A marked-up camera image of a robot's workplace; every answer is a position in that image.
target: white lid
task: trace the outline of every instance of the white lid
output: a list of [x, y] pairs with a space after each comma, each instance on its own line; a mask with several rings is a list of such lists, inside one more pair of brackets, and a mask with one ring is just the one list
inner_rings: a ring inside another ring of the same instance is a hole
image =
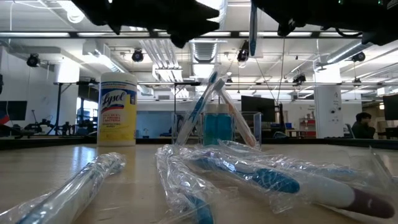
[[229, 107], [227, 104], [218, 105], [218, 113], [229, 113]]
[[207, 104], [206, 113], [217, 114], [217, 104]]

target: pillar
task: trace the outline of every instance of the pillar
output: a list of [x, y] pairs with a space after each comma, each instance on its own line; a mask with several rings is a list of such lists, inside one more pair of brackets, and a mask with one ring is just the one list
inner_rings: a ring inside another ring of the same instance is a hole
[[[318, 70], [314, 74], [317, 83], [340, 83], [338, 65], [328, 65], [326, 70]], [[315, 97], [315, 125], [317, 138], [333, 138], [344, 136], [343, 113], [341, 110], [341, 87], [317, 85]]]

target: black screen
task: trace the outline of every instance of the black screen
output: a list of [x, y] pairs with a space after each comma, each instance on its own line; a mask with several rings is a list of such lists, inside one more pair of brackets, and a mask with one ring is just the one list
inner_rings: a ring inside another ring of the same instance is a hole
[[254, 96], [242, 96], [241, 101], [242, 112], [261, 112], [262, 122], [275, 122], [275, 100]]
[[11, 121], [24, 121], [26, 116], [27, 101], [0, 101], [0, 113], [7, 114], [6, 108], [8, 108], [8, 115]]
[[398, 95], [383, 96], [386, 121], [398, 120]]

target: ceiling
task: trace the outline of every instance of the ceiling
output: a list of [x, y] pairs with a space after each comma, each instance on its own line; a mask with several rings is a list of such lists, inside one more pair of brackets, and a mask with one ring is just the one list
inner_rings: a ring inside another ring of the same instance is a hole
[[[248, 0], [228, 0], [226, 18], [223, 30], [228, 31], [249, 31], [249, 1]], [[259, 30], [276, 31], [277, 23], [268, 15], [261, 13]], [[5, 1], [0, 0], [0, 30], [1, 31], [110, 31], [108, 26], [97, 27], [91, 24], [87, 19], [74, 24], [68, 20], [67, 13], [55, 1]], [[317, 26], [305, 26], [297, 31], [319, 30]], [[293, 69], [301, 66], [301, 72], [307, 75], [307, 81], [312, 81], [312, 60], [319, 55], [331, 54], [338, 49], [346, 46], [354, 40], [350, 39], [259, 39], [257, 44], [259, 51], [262, 52], [262, 58], [250, 58], [245, 67], [238, 67], [236, 61], [237, 52], [243, 44], [244, 39], [219, 39], [219, 47], [216, 53], [214, 64], [222, 73], [231, 72], [233, 82], [263, 82], [264, 78], [268, 82], [292, 81], [297, 74], [290, 73]], [[143, 49], [144, 61], [135, 63], [131, 56], [135, 48], [143, 48], [139, 39], [97, 39], [99, 45], [106, 44], [111, 49], [111, 58], [126, 70], [137, 75], [139, 82], [157, 82], [152, 75], [153, 62]], [[82, 63], [86, 58], [82, 54], [82, 46], [85, 39], [13, 39], [13, 47], [59, 47], [72, 54]], [[373, 75], [366, 78], [372, 72], [382, 70], [388, 66], [397, 63], [398, 42], [393, 42], [385, 46], [372, 46], [366, 50], [366, 60], [364, 62], [345, 62], [339, 63], [342, 81], [351, 81], [355, 76], [363, 75], [363, 82], [384, 82], [394, 81], [398, 74], [394, 67], [388, 72]], [[187, 44], [183, 49], [174, 47], [174, 53], [178, 64], [182, 69], [183, 78], [195, 77], [193, 72], [192, 48]], [[85, 66], [82, 76], [99, 78], [106, 68], [88, 65]], [[256, 88], [268, 89], [267, 86], [230, 86], [230, 89], [242, 88], [243, 90]], [[282, 89], [292, 89], [291, 86], [283, 86]], [[363, 88], [373, 91], [377, 86]]]

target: desk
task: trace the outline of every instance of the desk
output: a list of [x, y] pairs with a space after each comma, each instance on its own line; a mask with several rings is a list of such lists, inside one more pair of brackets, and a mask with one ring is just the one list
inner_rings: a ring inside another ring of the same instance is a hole
[[[0, 151], [0, 213], [60, 187], [98, 154], [119, 152], [127, 156], [126, 168], [108, 177], [98, 195], [75, 223], [157, 223], [168, 206], [156, 171], [154, 154], [159, 145], [104, 147], [95, 145], [57, 146]], [[368, 150], [330, 145], [264, 145], [263, 150], [309, 161], [349, 162], [351, 156]], [[340, 156], [330, 156], [338, 152]], [[383, 151], [386, 166], [398, 171], [398, 153]], [[216, 211], [216, 223], [307, 224], [358, 223], [314, 205], [302, 205], [275, 215], [264, 201], [241, 195]]]

